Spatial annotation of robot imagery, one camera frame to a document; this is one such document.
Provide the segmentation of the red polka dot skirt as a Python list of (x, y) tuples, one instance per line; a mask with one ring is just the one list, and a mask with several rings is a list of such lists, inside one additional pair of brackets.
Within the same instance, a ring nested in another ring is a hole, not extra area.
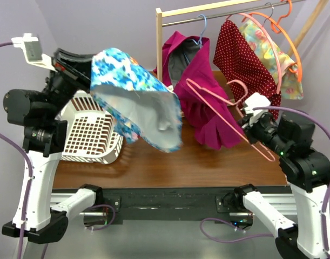
[(256, 92), (266, 96), (271, 106), (280, 106), (281, 96), (276, 93), (273, 77), (230, 20), (220, 28), (213, 64), (230, 82), (234, 100), (240, 102), (239, 107)]

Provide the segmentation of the magenta cloth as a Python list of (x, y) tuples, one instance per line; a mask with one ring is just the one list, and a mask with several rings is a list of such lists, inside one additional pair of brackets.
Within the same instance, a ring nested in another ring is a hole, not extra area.
[(181, 110), (194, 128), (195, 139), (202, 145), (221, 149), (241, 142), (241, 128), (223, 101), (228, 96), (216, 81), (210, 64), (210, 40), (203, 38), (203, 47), (187, 65), (182, 53), (185, 36), (176, 31), (163, 45), (165, 56), (163, 83), (173, 86)]

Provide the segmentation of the blue floral cloth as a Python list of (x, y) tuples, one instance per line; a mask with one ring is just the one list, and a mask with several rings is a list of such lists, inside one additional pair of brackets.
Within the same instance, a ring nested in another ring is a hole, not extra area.
[(142, 138), (164, 153), (181, 148), (178, 96), (128, 53), (111, 47), (93, 55), (90, 94), (127, 143)]

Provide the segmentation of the blue wire hanger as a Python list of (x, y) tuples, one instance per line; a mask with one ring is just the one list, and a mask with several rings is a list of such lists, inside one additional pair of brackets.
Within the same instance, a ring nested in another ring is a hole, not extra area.
[(191, 62), (194, 55), (203, 47), (203, 34), (207, 27), (207, 19), (206, 16), (203, 14), (200, 14), (198, 17), (201, 17), (204, 20), (204, 27), (199, 35), (199, 38), (197, 40), (193, 38), (189, 38), (186, 41), (184, 41), (184, 47), (182, 53), (184, 55), (184, 60), (187, 65)]

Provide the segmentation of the pink plastic hanger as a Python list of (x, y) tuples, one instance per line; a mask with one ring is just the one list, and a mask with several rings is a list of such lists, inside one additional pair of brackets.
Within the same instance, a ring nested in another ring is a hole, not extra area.
[(271, 60), (275, 61), (275, 70), (281, 73), (281, 66), (277, 56), (277, 48), (264, 27), (252, 16), (242, 13), (248, 18), (246, 27), (252, 32), (243, 33), (228, 18), (220, 28), (213, 63), (219, 67), (228, 81), (242, 81), (248, 91), (248, 96), (258, 92), (268, 99), (280, 97), (277, 93), (281, 80), (275, 81), (257, 56), (256, 50), (266, 46), (270, 50)]

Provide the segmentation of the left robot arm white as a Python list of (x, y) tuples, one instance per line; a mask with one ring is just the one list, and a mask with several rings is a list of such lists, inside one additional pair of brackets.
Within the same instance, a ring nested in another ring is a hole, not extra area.
[(67, 121), (57, 116), (77, 91), (89, 92), (92, 56), (62, 49), (48, 56), (39, 38), (31, 33), (11, 41), (23, 51), (28, 64), (48, 69), (50, 74), (42, 91), (13, 89), (3, 99), (8, 122), (24, 128), (21, 150), (25, 153), (25, 170), (19, 207), (2, 233), (25, 236), (36, 244), (54, 243), (64, 236), (72, 218), (86, 209), (97, 212), (104, 205), (102, 189), (88, 184), (60, 204), (50, 205), (68, 127)]

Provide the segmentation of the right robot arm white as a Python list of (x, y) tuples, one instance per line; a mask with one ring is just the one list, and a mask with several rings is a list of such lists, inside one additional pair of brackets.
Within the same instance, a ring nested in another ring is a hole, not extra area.
[(223, 197), (224, 206), (251, 211), (272, 233), (283, 258), (330, 258), (330, 161), (312, 147), (319, 122), (308, 114), (281, 107), (279, 121), (274, 107), (260, 93), (244, 101), (240, 120), (247, 139), (260, 142), (279, 157), (297, 208), (297, 222), (283, 216), (253, 185), (235, 188)]

